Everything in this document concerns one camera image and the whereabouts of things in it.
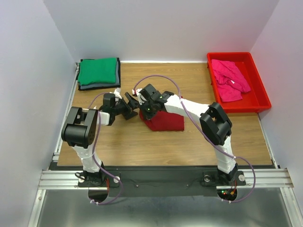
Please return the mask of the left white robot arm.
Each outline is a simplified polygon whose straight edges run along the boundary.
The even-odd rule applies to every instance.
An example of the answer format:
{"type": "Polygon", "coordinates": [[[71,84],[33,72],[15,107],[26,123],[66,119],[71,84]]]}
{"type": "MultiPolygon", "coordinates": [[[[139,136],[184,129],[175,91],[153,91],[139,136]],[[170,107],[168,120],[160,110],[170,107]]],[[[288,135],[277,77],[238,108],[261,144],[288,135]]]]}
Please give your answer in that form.
{"type": "Polygon", "coordinates": [[[139,102],[129,93],[125,93],[126,100],[118,91],[102,95],[100,108],[73,106],[63,124],[61,138],[76,152],[82,163],[83,171],[75,174],[79,187],[100,187],[108,182],[108,177],[101,170],[103,162],[95,152],[100,127],[112,125],[118,115],[129,120],[138,114],[135,109],[139,107],[139,102]]]}

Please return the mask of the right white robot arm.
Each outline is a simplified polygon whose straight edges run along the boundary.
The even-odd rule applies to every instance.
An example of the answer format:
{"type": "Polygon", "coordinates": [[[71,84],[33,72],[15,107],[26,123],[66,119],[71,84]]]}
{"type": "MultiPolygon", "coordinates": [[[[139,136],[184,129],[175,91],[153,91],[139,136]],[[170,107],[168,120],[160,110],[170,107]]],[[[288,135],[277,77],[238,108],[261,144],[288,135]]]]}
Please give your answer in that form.
{"type": "Polygon", "coordinates": [[[231,145],[232,122],[220,104],[200,104],[169,91],[160,93],[151,84],[133,91],[133,94],[138,98],[143,115],[149,120],[159,111],[188,117],[213,146],[219,179],[234,180],[238,169],[231,145]]]}

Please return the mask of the dark red t shirt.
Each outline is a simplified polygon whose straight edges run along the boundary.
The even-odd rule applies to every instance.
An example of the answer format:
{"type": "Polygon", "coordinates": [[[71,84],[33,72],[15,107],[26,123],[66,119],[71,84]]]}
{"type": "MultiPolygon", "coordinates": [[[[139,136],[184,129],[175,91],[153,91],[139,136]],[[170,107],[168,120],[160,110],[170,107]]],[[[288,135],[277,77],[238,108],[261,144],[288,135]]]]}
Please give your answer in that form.
{"type": "Polygon", "coordinates": [[[184,116],[159,111],[156,115],[147,120],[142,111],[139,111],[140,119],[151,131],[184,131],[184,116]]]}

